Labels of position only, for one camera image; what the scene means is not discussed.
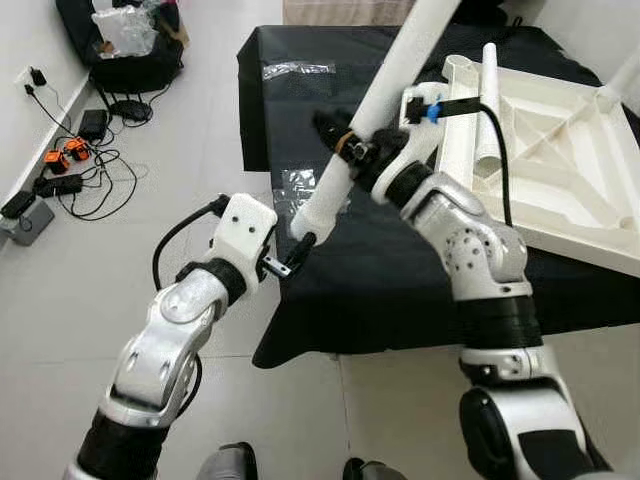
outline gray box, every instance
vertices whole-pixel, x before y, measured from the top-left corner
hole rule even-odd
[[[55,215],[42,197],[37,197],[18,219],[0,217],[0,230],[14,242],[29,246],[40,235]]]

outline table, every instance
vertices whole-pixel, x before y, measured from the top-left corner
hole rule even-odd
[[[312,169],[320,178],[330,157],[311,126],[316,109],[354,112],[398,29],[396,27],[259,27],[240,53],[240,118],[245,169],[270,171],[275,190],[283,170]],[[481,61],[493,41],[502,67],[598,86],[598,78],[570,60],[532,27],[450,25],[419,81],[444,81],[447,55]],[[640,123],[628,113],[640,138]],[[284,221],[278,255],[294,241]],[[640,280],[530,249],[543,333],[637,321]],[[354,190],[351,204],[302,272],[281,284],[282,302],[255,355],[274,368],[307,351],[372,353],[459,342],[448,278],[436,253],[389,206]]]

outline wall outlet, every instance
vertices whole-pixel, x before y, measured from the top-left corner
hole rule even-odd
[[[33,86],[33,79],[31,78],[31,72],[29,71],[30,68],[31,68],[30,66],[24,67],[24,69],[22,69],[22,71],[18,74],[16,79],[13,81],[14,85],[16,86],[16,88],[23,95],[27,94],[24,91],[24,86],[26,84],[29,84],[29,85]]]

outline white pvc pipe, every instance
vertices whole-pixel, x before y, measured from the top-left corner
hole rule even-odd
[[[640,48],[636,49],[618,69],[613,78],[599,89],[600,105],[610,110],[620,101],[631,83],[640,76]]]
[[[482,79],[480,101],[489,107],[500,119],[500,88],[498,84],[498,57],[496,46],[487,43],[482,49]],[[492,169],[500,165],[500,145],[493,125],[484,113],[478,114],[476,131],[476,164]]]
[[[376,130],[388,126],[400,107],[402,92],[420,73],[459,3],[460,0],[416,1],[353,117],[351,128],[359,137],[368,139]],[[352,187],[349,168],[334,155],[312,197],[291,222],[293,235],[300,240],[307,232],[313,232],[317,244],[324,242]]]

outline white wall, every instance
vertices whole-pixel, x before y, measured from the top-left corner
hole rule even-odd
[[[84,84],[86,72],[67,39],[54,0],[11,2],[0,20],[0,202],[13,193],[16,183],[38,153],[53,122],[14,84],[28,65],[43,70],[60,93],[66,107]],[[46,87],[38,96],[47,108],[60,115],[55,97]]]
[[[505,9],[541,27],[604,83],[640,45],[638,0],[507,0]],[[640,82],[625,103],[640,113]]]

